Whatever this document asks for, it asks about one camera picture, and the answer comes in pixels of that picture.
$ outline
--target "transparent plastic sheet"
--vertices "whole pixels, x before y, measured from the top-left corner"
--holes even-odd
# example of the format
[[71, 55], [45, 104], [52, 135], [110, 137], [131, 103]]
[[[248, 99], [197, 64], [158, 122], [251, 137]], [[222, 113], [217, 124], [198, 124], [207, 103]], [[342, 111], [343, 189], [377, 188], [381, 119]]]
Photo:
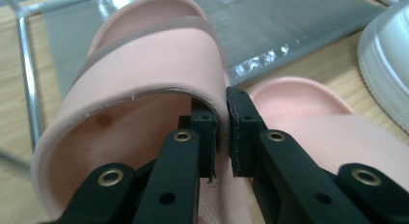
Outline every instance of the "transparent plastic sheet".
[[[44, 14], [64, 96], [99, 26], [134, 0], [92, 0]], [[369, 23], [385, 8], [364, 0], [195, 0], [225, 50], [232, 85], [281, 67]]]

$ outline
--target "screw hole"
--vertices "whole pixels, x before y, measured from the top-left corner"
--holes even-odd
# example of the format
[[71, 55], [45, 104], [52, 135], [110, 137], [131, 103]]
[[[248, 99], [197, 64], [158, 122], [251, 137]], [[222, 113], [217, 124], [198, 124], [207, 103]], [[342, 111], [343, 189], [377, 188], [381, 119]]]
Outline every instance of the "screw hole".
[[270, 132], [267, 134], [267, 137], [272, 140], [272, 141], [276, 141], [276, 142], [282, 142], [286, 139], [286, 137], [279, 133], [279, 132]]
[[382, 182], [381, 180], [373, 173], [365, 169], [354, 169], [352, 170], [352, 176], [361, 183], [370, 186], [379, 186]]
[[113, 186], [123, 179], [123, 171], [119, 169], [109, 169], [99, 175], [98, 184], [103, 187]]
[[171, 205], [176, 199], [175, 193], [168, 192], [160, 196], [159, 202], [163, 205]]
[[190, 135], [189, 132], [179, 132], [177, 134], [175, 134], [174, 139], [177, 141], [188, 141], [190, 138], [192, 138], [192, 135]]
[[331, 197], [328, 196], [328, 195], [325, 194], [325, 193], [316, 193], [316, 194], [315, 194], [315, 199], [316, 199], [318, 202], [320, 202], [320, 203], [322, 203], [322, 204], [325, 204], [325, 205], [329, 205], [329, 204], [332, 203]]

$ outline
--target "white sneaker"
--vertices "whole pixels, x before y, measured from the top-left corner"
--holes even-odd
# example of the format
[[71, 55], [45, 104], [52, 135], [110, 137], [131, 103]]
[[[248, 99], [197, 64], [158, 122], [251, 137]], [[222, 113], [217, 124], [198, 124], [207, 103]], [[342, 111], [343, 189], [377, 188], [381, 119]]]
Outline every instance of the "white sneaker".
[[358, 59], [373, 97], [409, 133], [409, 0], [369, 24], [359, 41]]

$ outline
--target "wooden surface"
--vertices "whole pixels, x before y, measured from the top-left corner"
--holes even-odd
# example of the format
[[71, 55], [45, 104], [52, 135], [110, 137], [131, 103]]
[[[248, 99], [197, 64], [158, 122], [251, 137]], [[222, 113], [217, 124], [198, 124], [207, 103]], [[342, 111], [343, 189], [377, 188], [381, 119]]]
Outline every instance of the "wooden surface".
[[[42, 112], [49, 124], [61, 104], [46, 32], [40, 15], [30, 18], [35, 63], [39, 78]], [[295, 75], [316, 80], [336, 92], [357, 113], [372, 120], [409, 146], [409, 136], [377, 105], [369, 94], [358, 70], [357, 42], [361, 32], [284, 67], [268, 73], [264, 80]], [[32, 155], [27, 120], [23, 75], [14, 14], [0, 8], [0, 150], [18, 159], [12, 164], [0, 157], [0, 224], [38, 223], [46, 220], [30, 184], [28, 165]], [[247, 84], [248, 88], [258, 81]], [[262, 223], [251, 193], [255, 223]]]

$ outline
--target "pink slide sandal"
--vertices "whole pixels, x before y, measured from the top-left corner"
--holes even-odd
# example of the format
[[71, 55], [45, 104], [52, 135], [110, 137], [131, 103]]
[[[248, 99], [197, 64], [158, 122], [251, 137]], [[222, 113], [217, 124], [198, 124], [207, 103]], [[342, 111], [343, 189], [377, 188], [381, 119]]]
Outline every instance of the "pink slide sandal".
[[292, 135], [321, 168], [337, 174], [345, 163], [362, 163], [409, 190], [409, 148], [328, 88], [284, 77], [256, 85], [249, 95], [267, 127]]
[[139, 0], [114, 14], [35, 150], [33, 185], [48, 215], [58, 218], [95, 168], [119, 162], [137, 169], [156, 158], [195, 98], [220, 125], [218, 184], [201, 179], [199, 220], [230, 222], [221, 196], [229, 183], [222, 179], [233, 180], [226, 78], [217, 37], [193, 1]]

